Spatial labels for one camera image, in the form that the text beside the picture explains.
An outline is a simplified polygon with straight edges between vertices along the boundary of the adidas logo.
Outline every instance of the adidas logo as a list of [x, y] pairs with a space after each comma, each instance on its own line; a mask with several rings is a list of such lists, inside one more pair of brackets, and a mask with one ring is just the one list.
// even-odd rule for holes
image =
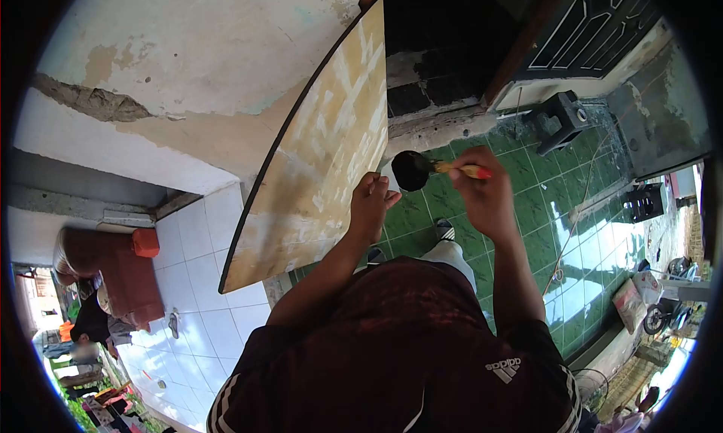
[[517, 374], [521, 362], [522, 360], [519, 358], [509, 358], [492, 364], [485, 364], [484, 368], [492, 370], [503, 383], [508, 384], [512, 381], [512, 377]]

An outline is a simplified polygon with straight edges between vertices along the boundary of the door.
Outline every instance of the door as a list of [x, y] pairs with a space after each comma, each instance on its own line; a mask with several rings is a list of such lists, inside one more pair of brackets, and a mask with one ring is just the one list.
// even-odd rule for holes
[[562, 0], [514, 78], [601, 78], [659, 18], [651, 0]]

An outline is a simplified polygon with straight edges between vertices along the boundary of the black t-shirt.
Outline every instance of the black t-shirt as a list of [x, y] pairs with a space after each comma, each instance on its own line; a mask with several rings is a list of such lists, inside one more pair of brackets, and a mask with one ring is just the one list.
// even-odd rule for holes
[[257, 328], [207, 430], [576, 431], [547, 325], [499, 333], [457, 269], [397, 258], [355, 275], [319, 328]]
[[83, 333], [88, 335], [92, 342], [98, 342], [107, 347], [105, 339], [111, 337], [108, 331], [108, 314], [98, 304], [98, 291], [91, 293], [80, 306], [75, 326], [70, 329], [70, 338], [77, 342]]

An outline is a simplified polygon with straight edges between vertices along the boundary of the white tile floor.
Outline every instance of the white tile floor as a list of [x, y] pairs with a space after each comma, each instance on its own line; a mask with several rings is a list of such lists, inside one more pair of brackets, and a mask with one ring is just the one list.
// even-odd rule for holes
[[[236, 366], [251, 331], [264, 325], [271, 312], [260, 282], [218, 294], [242, 208], [236, 184], [158, 221], [160, 252], [153, 267], [166, 318], [151, 322], [150, 334], [134, 332], [133, 343], [119, 347], [143, 401], [198, 431], [205, 431], [215, 394]], [[173, 308], [181, 313], [178, 339], [168, 329]]]

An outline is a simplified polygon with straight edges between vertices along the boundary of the black plastic stool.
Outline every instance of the black plastic stool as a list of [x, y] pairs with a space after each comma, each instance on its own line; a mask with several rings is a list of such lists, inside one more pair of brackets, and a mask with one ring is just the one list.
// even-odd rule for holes
[[[553, 149], [565, 148], [581, 131], [592, 127], [585, 110], [574, 104], [577, 100], [578, 96], [572, 90], [557, 93], [522, 117], [522, 121], [530, 123], [532, 130], [542, 140], [537, 148], [538, 156], [544, 156]], [[543, 113], [560, 120], [561, 128], [553, 135], [547, 134], [540, 121], [539, 116]]]
[[628, 203], [633, 210], [633, 223], [655, 218], [663, 214], [663, 199], [660, 194], [660, 182], [646, 184], [641, 189], [628, 192]]

